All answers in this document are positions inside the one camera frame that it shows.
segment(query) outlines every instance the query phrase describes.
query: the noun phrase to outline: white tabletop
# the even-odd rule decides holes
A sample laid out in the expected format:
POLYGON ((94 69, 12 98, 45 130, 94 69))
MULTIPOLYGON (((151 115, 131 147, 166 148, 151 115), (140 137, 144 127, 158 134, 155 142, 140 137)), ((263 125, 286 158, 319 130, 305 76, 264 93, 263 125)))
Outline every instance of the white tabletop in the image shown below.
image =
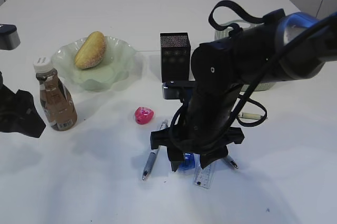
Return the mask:
MULTIPOLYGON (((217 1, 8 0, 0 7, 0 20, 18 26, 22 43, 0 52, 4 84, 30 91, 44 118, 34 58, 93 30, 138 50, 158 50, 160 32, 187 31, 195 47, 213 38, 207 17, 217 1), (134 29, 126 30, 126 23, 134 29)), ((235 1, 256 16, 280 7, 287 13, 297 10, 288 0, 235 1)), ((222 22, 236 19, 222 13, 222 22)), ((229 145, 240 169, 218 161, 212 187, 205 190, 192 185, 193 177, 170 171, 165 148, 148 181, 141 181, 150 132, 180 104, 162 98, 160 53, 138 53, 137 60, 141 64, 134 74, 109 91, 89 93, 67 85, 78 112, 73 129, 60 133, 47 127, 40 139, 0 134, 1 222, 334 222, 337 63, 327 64, 313 79, 255 93, 269 111, 268 120, 243 129, 243 144, 229 145), (134 122, 138 106, 155 111, 149 124, 134 122)))

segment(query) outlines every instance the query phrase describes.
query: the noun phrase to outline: white pen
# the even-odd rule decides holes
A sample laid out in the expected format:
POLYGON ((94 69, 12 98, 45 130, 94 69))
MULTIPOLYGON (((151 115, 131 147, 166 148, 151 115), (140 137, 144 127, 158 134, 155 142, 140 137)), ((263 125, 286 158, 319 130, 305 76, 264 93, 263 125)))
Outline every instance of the white pen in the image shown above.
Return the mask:
MULTIPOLYGON (((164 120, 162 122, 159 130, 167 128, 168 127, 168 123, 169 123, 168 120, 164 120)), ((143 171, 143 180, 145 180, 145 178, 151 173, 151 170, 153 168, 154 162, 156 161, 156 158, 157 158, 157 154, 158 154, 159 148, 160 148, 160 146, 158 147, 158 149, 151 150, 151 152, 150 152, 150 154, 148 156, 148 159, 147 159, 144 171, 143 171)))
POLYGON ((250 113, 239 113, 238 118, 242 119, 250 119, 250 120, 260 120, 263 116, 257 114, 250 114, 250 113))

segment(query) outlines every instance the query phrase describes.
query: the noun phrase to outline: transparent ruler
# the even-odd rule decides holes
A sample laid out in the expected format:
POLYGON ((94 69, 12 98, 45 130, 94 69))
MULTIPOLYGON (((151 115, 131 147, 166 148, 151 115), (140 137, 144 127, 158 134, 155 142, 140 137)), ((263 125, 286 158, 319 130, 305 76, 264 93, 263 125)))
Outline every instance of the transparent ruler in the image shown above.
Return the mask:
POLYGON ((211 187, 213 175, 215 172, 215 162, 212 162, 210 165, 202 169, 200 166, 200 162, 195 167, 195 177, 194 177, 194 184, 196 186, 200 186, 206 189, 211 187))

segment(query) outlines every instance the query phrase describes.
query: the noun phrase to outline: black speaker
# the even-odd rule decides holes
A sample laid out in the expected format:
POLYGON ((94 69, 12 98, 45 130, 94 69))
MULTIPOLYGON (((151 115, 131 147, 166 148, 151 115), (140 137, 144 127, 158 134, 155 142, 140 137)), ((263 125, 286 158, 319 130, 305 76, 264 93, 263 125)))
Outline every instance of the black speaker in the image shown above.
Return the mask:
POLYGON ((187 33, 161 33, 162 82, 188 80, 191 45, 187 33))

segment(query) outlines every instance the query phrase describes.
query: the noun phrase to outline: ballpoint pen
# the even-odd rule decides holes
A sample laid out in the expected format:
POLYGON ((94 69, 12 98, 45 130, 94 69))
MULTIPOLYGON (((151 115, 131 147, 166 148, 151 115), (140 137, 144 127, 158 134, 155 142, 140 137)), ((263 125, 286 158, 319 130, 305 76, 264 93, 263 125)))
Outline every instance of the ballpoint pen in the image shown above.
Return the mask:
MULTIPOLYGON (((159 130, 167 128, 168 127, 168 123, 169 122, 167 120, 164 120, 162 122, 159 130)), ((148 156, 148 159, 147 159, 144 171, 143 171, 143 180, 145 180, 145 178, 151 173, 152 167, 153 167, 154 162, 156 161, 156 158, 157 158, 157 154, 158 154, 159 148, 160 148, 160 146, 158 147, 158 149, 151 150, 151 152, 150 152, 150 154, 148 156)))
POLYGON ((233 158, 231 158, 230 155, 227 155, 224 157, 222 160, 224 160, 227 164, 229 164, 232 168, 238 169, 239 167, 237 166, 236 162, 234 161, 233 158))

